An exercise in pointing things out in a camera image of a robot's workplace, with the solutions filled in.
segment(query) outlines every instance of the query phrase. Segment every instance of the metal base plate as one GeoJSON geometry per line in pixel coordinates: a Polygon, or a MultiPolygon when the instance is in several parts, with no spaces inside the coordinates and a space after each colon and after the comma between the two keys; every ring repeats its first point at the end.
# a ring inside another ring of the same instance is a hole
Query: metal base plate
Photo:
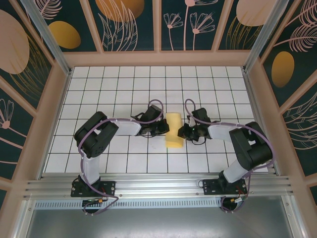
{"type": "Polygon", "coordinates": [[[205,179],[202,180],[204,195],[239,195],[239,189],[243,193],[247,193],[246,182],[244,179],[240,179],[227,187],[224,192],[218,182],[218,179],[205,179]]]}
{"type": "MultiPolygon", "coordinates": [[[[87,185],[83,185],[81,182],[76,181],[72,184],[71,197],[101,197],[100,194],[92,191],[90,188],[87,189],[87,185]]],[[[98,190],[108,195],[114,195],[115,181],[101,181],[98,190]]]]}

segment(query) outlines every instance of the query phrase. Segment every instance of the yellow sponge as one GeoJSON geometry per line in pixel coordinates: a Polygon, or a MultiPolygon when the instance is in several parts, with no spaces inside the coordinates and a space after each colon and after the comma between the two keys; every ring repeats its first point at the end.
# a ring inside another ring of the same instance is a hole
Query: yellow sponge
{"type": "Polygon", "coordinates": [[[178,137],[178,130],[182,127],[182,117],[180,113],[166,113],[166,120],[169,126],[169,132],[165,135],[165,144],[167,148],[181,148],[184,139],[178,137]]]}

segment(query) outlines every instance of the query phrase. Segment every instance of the gray metal floor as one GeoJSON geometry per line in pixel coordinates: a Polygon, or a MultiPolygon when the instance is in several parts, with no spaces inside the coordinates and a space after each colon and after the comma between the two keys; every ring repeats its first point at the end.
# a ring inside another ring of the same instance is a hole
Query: gray metal floor
{"type": "Polygon", "coordinates": [[[250,197],[234,214],[219,208],[36,210],[28,238],[292,238],[280,197],[250,197]]]}

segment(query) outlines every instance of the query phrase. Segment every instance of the purple cable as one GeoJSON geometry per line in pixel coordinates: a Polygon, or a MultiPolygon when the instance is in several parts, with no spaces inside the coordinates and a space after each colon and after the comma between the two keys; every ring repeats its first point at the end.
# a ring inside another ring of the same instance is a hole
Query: purple cable
{"type": "MultiPolygon", "coordinates": [[[[127,118],[117,118],[117,119],[116,119],[116,118],[108,118],[108,119],[105,119],[105,120],[101,121],[101,122],[98,123],[97,125],[95,125],[95,126],[84,136],[84,138],[80,141],[80,143],[79,143],[79,145],[78,145],[78,152],[79,152],[79,154],[81,155],[80,169],[81,169],[81,173],[82,173],[82,175],[83,175],[83,178],[84,178],[85,183],[88,185],[88,187],[89,187],[92,191],[94,191],[94,192],[96,192],[96,193],[102,195],[103,197],[115,198],[115,200],[114,200],[112,203],[110,203],[107,207],[105,207],[105,208],[103,208],[103,209],[101,209],[101,210],[98,210],[98,211],[95,212],[95,213],[92,213],[91,216],[93,216],[93,215],[98,215],[98,214],[104,212],[104,211],[105,211],[106,209],[108,209],[112,204],[114,204],[119,198],[118,198],[117,196],[112,196],[112,195],[105,194],[105,193],[103,193],[103,192],[98,191],[97,189],[95,189],[94,187],[92,187],[91,184],[88,182],[88,179],[87,179],[87,177],[86,177],[86,175],[85,175],[85,173],[84,173],[84,156],[85,156],[85,155],[84,155],[84,152],[81,150],[81,147],[82,147],[83,143],[85,142],[85,140],[87,139],[87,137],[88,137],[91,133],[93,133],[93,131],[94,131],[95,129],[97,129],[97,127],[101,126],[102,124],[104,124],[104,123],[106,123],[106,122],[108,122],[108,121],[118,121],[118,120],[120,120],[120,121],[132,121],[132,122],[136,122],[136,123],[139,123],[139,124],[151,124],[151,123],[157,121],[157,120],[160,119],[160,117],[163,115],[164,106],[163,106],[163,103],[162,103],[160,100],[158,100],[158,99],[153,99],[153,100],[151,100],[151,101],[149,102],[148,107],[149,107],[150,103],[153,102],[153,101],[157,101],[157,102],[159,102],[160,105],[161,105],[161,113],[160,113],[159,116],[158,116],[157,118],[155,118],[154,120],[151,120],[151,121],[137,121],[137,120],[134,120],[134,119],[127,119],[127,118]]],[[[89,213],[86,212],[86,207],[87,207],[88,205],[90,205],[90,203],[89,203],[89,204],[86,204],[86,205],[84,206],[84,212],[85,212],[86,215],[89,214],[89,213]]]]}
{"type": "MultiPolygon", "coordinates": [[[[261,137],[266,143],[267,145],[269,146],[271,152],[272,152],[272,160],[266,164],[266,165],[263,165],[263,166],[259,166],[259,167],[255,167],[254,169],[248,171],[243,177],[244,178],[247,178],[249,177],[249,184],[248,184],[248,191],[247,191],[247,194],[246,196],[249,195],[249,190],[250,190],[250,181],[251,181],[251,173],[255,170],[258,170],[258,169],[261,169],[261,168],[267,168],[268,166],[272,165],[274,163],[274,161],[276,160],[276,152],[272,146],[272,144],[269,142],[269,140],[264,136],[262,135],[261,133],[259,133],[257,130],[254,130],[253,128],[249,127],[249,126],[246,126],[246,125],[241,125],[241,124],[234,124],[234,123],[228,123],[228,122],[206,122],[206,121],[203,121],[203,120],[199,120],[197,118],[195,118],[188,110],[187,108],[187,102],[190,101],[192,102],[194,105],[195,105],[195,102],[192,100],[192,99],[186,99],[185,100],[185,103],[184,103],[184,106],[185,106],[185,110],[187,112],[187,114],[192,118],[194,119],[195,121],[198,121],[200,123],[203,123],[203,124],[208,124],[208,125],[229,125],[229,126],[236,126],[236,127],[242,127],[242,128],[245,128],[245,129],[248,129],[252,132],[254,132],[255,134],[257,134],[259,137],[261,137]]],[[[227,208],[225,208],[222,204],[223,204],[223,201],[226,197],[224,196],[222,199],[221,199],[221,202],[220,202],[220,205],[221,205],[221,209],[223,211],[230,211],[228,210],[227,208]]],[[[242,202],[242,204],[236,209],[236,211],[240,210],[241,207],[243,206],[244,204],[244,201],[242,202]]]]}

